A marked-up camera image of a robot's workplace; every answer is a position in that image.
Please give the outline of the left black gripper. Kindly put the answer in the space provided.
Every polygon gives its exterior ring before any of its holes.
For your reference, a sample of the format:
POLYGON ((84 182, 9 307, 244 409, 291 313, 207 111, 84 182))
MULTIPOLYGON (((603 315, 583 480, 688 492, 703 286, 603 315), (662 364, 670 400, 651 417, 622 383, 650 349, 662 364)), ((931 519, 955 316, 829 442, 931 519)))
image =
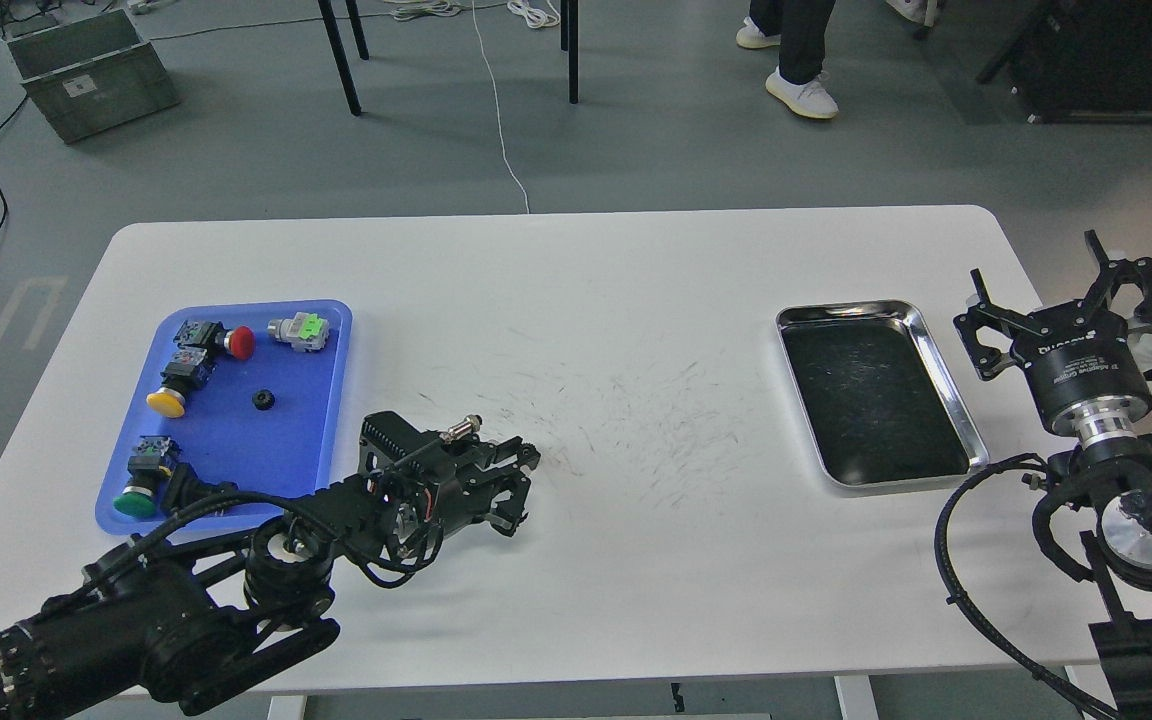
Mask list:
POLYGON ((356 532, 365 571, 420 571, 461 529, 492 525, 511 537, 526 520, 529 478, 540 452, 521 437, 493 444, 470 435, 457 450, 361 450, 371 502, 356 532))

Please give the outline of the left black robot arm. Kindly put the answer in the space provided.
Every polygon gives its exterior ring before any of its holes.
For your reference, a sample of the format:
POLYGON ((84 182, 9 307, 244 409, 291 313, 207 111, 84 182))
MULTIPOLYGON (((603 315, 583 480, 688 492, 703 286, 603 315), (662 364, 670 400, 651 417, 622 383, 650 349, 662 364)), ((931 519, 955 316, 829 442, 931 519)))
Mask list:
POLYGON ((477 415, 419 430, 370 414, 351 477, 298 498, 223 488, 170 511, 1 630, 0 719, 65 719, 132 687, 195 717, 329 647, 338 559, 399 588, 462 528, 509 537, 526 518, 540 452, 480 429, 477 415))

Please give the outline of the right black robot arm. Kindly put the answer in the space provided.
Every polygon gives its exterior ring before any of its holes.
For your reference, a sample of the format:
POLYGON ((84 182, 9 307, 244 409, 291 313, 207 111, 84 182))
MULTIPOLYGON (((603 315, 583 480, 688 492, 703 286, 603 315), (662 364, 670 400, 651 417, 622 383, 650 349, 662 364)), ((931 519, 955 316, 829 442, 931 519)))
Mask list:
POLYGON ((1069 437, 1073 450, 1023 454, 970 475, 934 525, 934 560, 947 602, 1006 655, 1079 712, 1097 719, 1152 719, 1152 619, 1126 611, 1124 582, 1152 592, 1152 433, 1134 425, 1152 410, 1152 393, 1130 351, 1134 334, 1152 334, 1152 259, 1112 259, 1094 232, 1085 243, 1098 275, 1082 300, 1020 314, 990 300, 979 272, 977 300, 954 323, 975 373, 991 381, 1009 366, 1026 378, 1043 429, 1069 437), (1043 492, 1032 533, 1043 556, 1075 582, 1092 582, 1108 612, 1089 628, 1112 702, 1097 700, 1030 659, 979 611, 948 552, 948 524, 961 497, 1005 471, 1024 471, 1043 492))

